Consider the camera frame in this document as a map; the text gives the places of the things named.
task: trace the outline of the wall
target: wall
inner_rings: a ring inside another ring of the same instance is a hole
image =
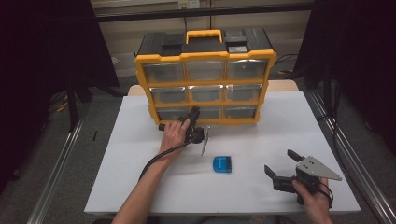
[[[96,15],[112,13],[137,13],[178,9],[177,1],[151,0],[143,1],[107,1],[92,0]],[[313,2],[313,0],[201,0],[200,7],[245,7],[260,4],[293,4]],[[188,30],[209,29],[240,29],[244,27],[263,27],[270,38],[278,56],[288,53],[298,53],[304,38],[305,28],[310,11],[256,13],[229,16],[192,17],[186,18]],[[150,32],[182,33],[185,31],[185,22],[182,18],[149,20],[149,21],[117,21],[101,23],[110,55],[120,62],[115,64],[119,77],[134,75],[133,52],[138,52],[144,34]]]

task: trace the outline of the plastic drawer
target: plastic drawer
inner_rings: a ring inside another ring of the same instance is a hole
[[[189,80],[219,80],[223,77],[224,61],[192,61],[186,63]]]
[[[186,92],[184,87],[150,88],[155,103],[184,103]]]
[[[225,106],[226,119],[252,119],[256,113],[256,105]]]
[[[161,120],[177,120],[179,117],[186,117],[187,107],[162,107],[157,108],[158,116]]]
[[[189,86],[191,100],[195,102],[220,101],[222,88],[222,85]]]
[[[143,68],[148,82],[184,80],[182,63],[146,63]]]
[[[227,85],[227,101],[257,101],[262,90],[262,84]]]
[[[227,74],[230,79],[253,79],[263,78],[265,67],[268,61],[266,59],[250,59],[227,62]]]
[[[221,106],[202,106],[200,112],[199,119],[219,119]]]

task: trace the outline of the metal frame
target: metal frame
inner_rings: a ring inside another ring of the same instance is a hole
[[[93,9],[109,8],[109,7],[132,7],[132,6],[146,6],[153,4],[164,3],[178,3],[177,0],[122,0],[122,1],[92,1]]]
[[[92,17],[92,18],[72,18],[72,19],[64,18],[62,19],[62,21],[66,21],[66,22],[143,21],[143,20],[158,20],[158,19],[187,18],[187,17],[201,17],[201,16],[305,11],[305,10],[311,10],[313,6],[314,3],[266,5],[266,6],[255,6],[255,7],[207,7],[207,8],[194,8],[194,9],[185,9],[185,10],[176,9],[176,10],[139,12],[139,13],[129,13],[129,14],[97,15],[96,17]]]
[[[326,109],[324,108],[324,102],[317,91],[309,92],[316,107],[322,115],[326,115]],[[334,118],[326,117],[326,124],[331,130],[334,131]],[[374,182],[370,174],[367,172],[363,163],[359,159],[352,145],[347,141],[346,136],[344,135],[341,128],[338,126],[336,131],[336,142],[340,146],[342,152],[346,156],[349,164],[352,166],[353,171],[358,177],[359,181],[364,187],[364,190],[367,192],[370,200],[374,204],[377,212],[382,217],[384,223],[392,224],[396,223],[395,212],[392,210],[387,198],[385,197],[382,190],[378,187],[378,185]]]
[[[73,151],[74,144],[78,139],[79,131],[81,130],[82,124],[88,115],[90,105],[91,103],[84,104],[81,111],[81,117],[76,125],[76,128],[67,136],[66,142],[64,143],[64,148],[61,151],[61,155],[56,161],[55,167],[49,176],[46,187],[41,193],[38,202],[35,204],[35,209],[27,221],[28,224],[40,224],[44,221],[44,217],[50,207],[50,202],[55,195],[59,181],[61,180],[62,174],[64,173],[64,167],[66,166],[67,159],[69,158],[70,153]]]

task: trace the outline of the black plastic part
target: black plastic part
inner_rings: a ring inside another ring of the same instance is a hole
[[[267,34],[262,28],[245,28],[240,31],[222,31],[222,43],[217,36],[191,37],[186,43],[186,33],[164,32],[146,34],[138,55],[158,54],[163,57],[178,56],[181,53],[229,51],[230,47],[245,47],[246,51],[272,49]]]
[[[231,157],[226,157],[226,164],[227,164],[227,171],[231,172],[231,170],[233,169],[233,164],[231,162]]]
[[[300,205],[304,205],[304,199],[303,196],[301,196],[301,194],[297,194],[297,203]]]
[[[267,165],[264,165],[264,172],[271,177],[271,179],[275,176],[275,172],[271,170]]]
[[[187,128],[186,131],[186,139],[184,140],[185,143],[192,141],[194,144],[199,144],[205,139],[205,133],[204,129],[201,127],[195,127],[195,124],[199,118],[200,115],[200,107],[198,106],[193,106],[190,113],[187,114],[187,117],[179,117],[178,120],[180,120],[182,123],[186,121],[187,119],[190,120],[190,125]],[[158,125],[158,130],[164,131],[165,130],[165,125],[164,124],[159,124]]]
[[[316,194],[318,193],[318,189],[319,189],[319,185],[320,185],[320,178],[317,176],[312,176],[309,175],[303,171],[300,171],[299,169],[296,169],[296,174],[297,177],[296,179],[304,184],[304,186],[306,187],[306,189],[308,189],[308,191],[311,194]]]
[[[273,177],[274,190],[295,193],[296,190],[294,186],[291,184],[291,181],[293,181],[293,179],[295,179],[294,176],[292,177],[274,176]]]
[[[288,156],[289,156],[290,158],[294,159],[294,160],[297,161],[297,162],[303,160],[303,158],[302,158],[299,154],[297,154],[295,151],[293,151],[293,150],[291,150],[291,149],[288,149]]]
[[[158,125],[158,130],[165,131],[165,125],[164,124]]]

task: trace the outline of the white table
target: white table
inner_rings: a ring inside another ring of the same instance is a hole
[[[246,215],[302,212],[296,195],[273,190],[264,164],[277,175],[295,175],[292,149],[313,156],[343,177],[330,181],[332,213],[360,211],[359,205],[301,91],[267,92],[255,125],[212,126],[205,155],[189,145],[165,173],[153,215]],[[86,213],[116,213],[157,153],[162,132],[149,116],[146,96],[124,97]],[[217,174],[215,156],[232,156],[233,172]]]

